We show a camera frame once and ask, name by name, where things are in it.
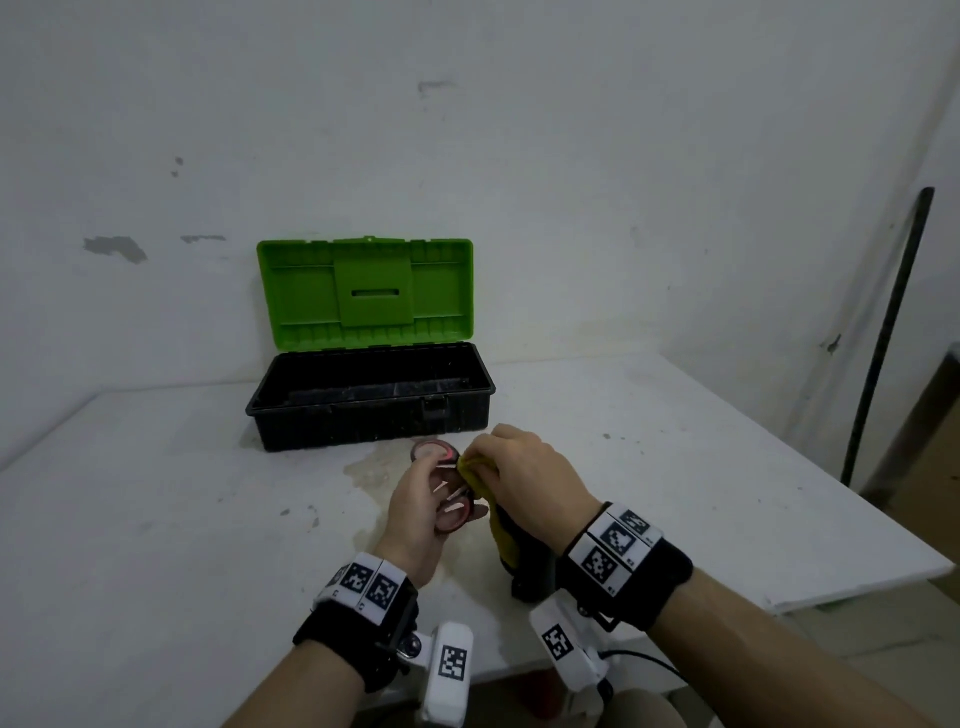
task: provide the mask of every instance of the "tile floor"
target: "tile floor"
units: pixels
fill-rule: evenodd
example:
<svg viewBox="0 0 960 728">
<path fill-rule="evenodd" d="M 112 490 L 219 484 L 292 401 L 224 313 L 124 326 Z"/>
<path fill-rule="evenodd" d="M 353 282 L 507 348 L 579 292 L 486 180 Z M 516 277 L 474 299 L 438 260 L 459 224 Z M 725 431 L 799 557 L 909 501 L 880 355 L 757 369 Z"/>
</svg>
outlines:
<svg viewBox="0 0 960 728">
<path fill-rule="evenodd" d="M 817 609 L 781 621 L 826 651 L 869 675 L 944 728 L 960 728 L 960 605 L 921 583 Z M 695 695 L 676 695 L 689 728 L 715 728 Z M 361 714 L 366 726 L 377 712 Z M 398 715 L 383 728 L 412 725 Z M 527 728 L 544 723 L 520 706 L 508 684 L 489 683 L 470 692 L 467 726 Z"/>
</svg>

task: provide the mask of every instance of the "black stick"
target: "black stick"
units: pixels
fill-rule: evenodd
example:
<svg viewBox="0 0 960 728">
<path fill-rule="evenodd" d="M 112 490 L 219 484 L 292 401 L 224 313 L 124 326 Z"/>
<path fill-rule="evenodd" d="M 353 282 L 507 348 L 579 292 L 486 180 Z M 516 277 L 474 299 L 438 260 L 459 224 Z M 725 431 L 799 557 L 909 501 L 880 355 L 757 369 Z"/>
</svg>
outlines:
<svg viewBox="0 0 960 728">
<path fill-rule="evenodd" d="M 883 317 L 883 326 L 880 327 L 880 334 L 876 338 L 874 358 L 870 362 L 867 380 L 863 383 L 863 394 L 860 395 L 860 404 L 856 408 L 856 417 L 853 418 L 853 430 L 850 433 L 850 443 L 847 445 L 847 457 L 843 463 L 843 474 L 840 475 L 840 482 L 848 488 L 850 488 L 851 480 L 853 480 L 856 455 L 860 452 L 860 440 L 863 438 L 863 429 L 867 424 L 867 416 L 870 414 L 870 405 L 874 401 L 876 383 L 880 379 L 883 360 L 886 358 L 887 349 L 890 347 L 890 338 L 894 334 L 894 325 L 897 323 L 900 304 L 903 303 L 903 295 L 906 293 L 906 284 L 910 281 L 913 262 L 917 259 L 920 241 L 924 237 L 926 218 L 930 214 L 931 205 L 933 205 L 933 187 L 925 187 L 917 198 L 913 225 L 910 227 L 910 237 L 906 241 L 903 259 L 900 261 L 900 269 L 897 271 L 897 279 L 894 281 L 894 290 L 890 294 L 886 316 Z"/>
</svg>

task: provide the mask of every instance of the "table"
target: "table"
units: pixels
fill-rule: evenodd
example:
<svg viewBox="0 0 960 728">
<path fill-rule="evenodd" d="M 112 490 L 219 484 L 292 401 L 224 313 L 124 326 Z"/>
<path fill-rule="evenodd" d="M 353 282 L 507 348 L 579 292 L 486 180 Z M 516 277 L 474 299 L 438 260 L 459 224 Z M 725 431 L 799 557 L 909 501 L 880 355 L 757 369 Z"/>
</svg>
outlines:
<svg viewBox="0 0 960 728">
<path fill-rule="evenodd" d="M 770 612 L 950 569 L 658 355 L 491 374 L 491 424 L 538 432 Z M 266 453 L 244 415 L 254 387 L 102 395 L 0 473 L 0 723 L 218 724 L 371 543 L 410 441 Z M 421 628 L 474 630 L 477 681 L 547 665 L 509 587 L 477 523 L 421 595 Z"/>
</svg>

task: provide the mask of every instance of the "open toolbox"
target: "open toolbox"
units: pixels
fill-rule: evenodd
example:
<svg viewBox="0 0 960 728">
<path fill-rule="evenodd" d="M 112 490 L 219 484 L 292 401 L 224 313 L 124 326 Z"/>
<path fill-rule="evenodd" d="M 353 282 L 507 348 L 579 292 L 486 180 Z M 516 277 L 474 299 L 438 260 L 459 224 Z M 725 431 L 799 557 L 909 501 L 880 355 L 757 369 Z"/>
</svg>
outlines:
<svg viewBox="0 0 960 728">
<path fill-rule="evenodd" d="M 247 414 L 264 449 L 484 429 L 469 240 L 265 240 L 277 356 Z"/>
</svg>

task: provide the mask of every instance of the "scissors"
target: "scissors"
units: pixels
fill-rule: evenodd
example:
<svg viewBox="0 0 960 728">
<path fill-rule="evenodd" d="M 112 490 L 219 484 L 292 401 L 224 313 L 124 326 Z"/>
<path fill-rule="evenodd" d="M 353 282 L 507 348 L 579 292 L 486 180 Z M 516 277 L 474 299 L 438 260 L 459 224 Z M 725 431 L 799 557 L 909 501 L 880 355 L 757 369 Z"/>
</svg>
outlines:
<svg viewBox="0 0 960 728">
<path fill-rule="evenodd" d="M 460 453 L 444 440 L 424 440 L 416 443 L 410 450 L 410 462 L 415 463 L 422 457 L 436 454 L 442 456 L 440 462 L 437 463 L 437 468 L 444 475 L 444 483 L 463 483 L 463 478 L 457 473 L 457 461 L 460 460 Z M 451 493 L 437 509 L 437 533 L 446 534 L 460 530 L 473 514 L 475 499 L 476 495 L 467 485 L 461 485 Z M 453 513 L 457 514 L 456 520 L 452 521 L 451 525 L 440 528 L 440 516 Z"/>
</svg>

